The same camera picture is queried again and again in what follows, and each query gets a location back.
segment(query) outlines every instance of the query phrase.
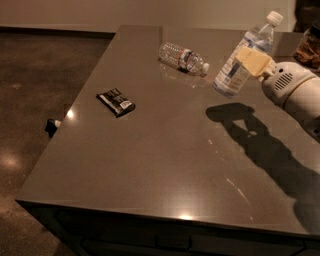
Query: black snack bar wrapper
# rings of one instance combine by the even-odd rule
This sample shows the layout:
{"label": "black snack bar wrapper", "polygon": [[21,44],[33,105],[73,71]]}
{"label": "black snack bar wrapper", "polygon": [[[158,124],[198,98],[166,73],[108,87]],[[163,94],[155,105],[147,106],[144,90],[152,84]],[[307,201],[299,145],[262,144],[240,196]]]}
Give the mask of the black snack bar wrapper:
{"label": "black snack bar wrapper", "polygon": [[129,101],[117,88],[102,94],[97,94],[97,98],[101,100],[116,117],[123,116],[136,107],[136,105]]}

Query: concrete floor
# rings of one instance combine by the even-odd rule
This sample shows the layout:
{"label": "concrete floor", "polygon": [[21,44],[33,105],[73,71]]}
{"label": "concrete floor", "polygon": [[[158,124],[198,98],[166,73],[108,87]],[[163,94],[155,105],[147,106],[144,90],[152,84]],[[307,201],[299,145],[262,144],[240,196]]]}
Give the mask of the concrete floor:
{"label": "concrete floor", "polygon": [[0,255],[74,255],[15,197],[109,42],[0,33]]}

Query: wall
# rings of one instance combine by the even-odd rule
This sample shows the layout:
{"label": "wall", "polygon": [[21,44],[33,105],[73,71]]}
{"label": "wall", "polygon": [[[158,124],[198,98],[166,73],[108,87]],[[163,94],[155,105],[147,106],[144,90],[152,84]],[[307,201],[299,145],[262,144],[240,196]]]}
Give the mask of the wall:
{"label": "wall", "polygon": [[292,31],[295,0],[2,0],[0,26],[116,32],[121,24],[247,29],[270,10]]}

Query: black baseboard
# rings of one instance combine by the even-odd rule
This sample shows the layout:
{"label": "black baseboard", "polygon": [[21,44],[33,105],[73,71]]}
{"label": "black baseboard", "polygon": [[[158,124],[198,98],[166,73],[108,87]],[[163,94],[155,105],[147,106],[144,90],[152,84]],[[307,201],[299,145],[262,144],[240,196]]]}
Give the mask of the black baseboard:
{"label": "black baseboard", "polygon": [[89,37],[89,38],[105,38],[105,39],[112,39],[115,35],[115,33],[110,33],[110,32],[92,32],[92,31],[42,29],[42,28],[21,28],[21,27],[4,27],[4,26],[0,26],[0,33]]}

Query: robotic hand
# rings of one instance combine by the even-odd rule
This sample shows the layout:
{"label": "robotic hand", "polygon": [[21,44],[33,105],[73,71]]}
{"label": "robotic hand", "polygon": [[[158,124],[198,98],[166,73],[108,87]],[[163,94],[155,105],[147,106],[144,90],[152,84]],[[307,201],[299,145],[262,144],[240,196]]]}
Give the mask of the robotic hand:
{"label": "robotic hand", "polygon": [[239,50],[236,59],[259,79],[264,94],[320,143],[320,78],[299,64],[275,63],[247,47]]}

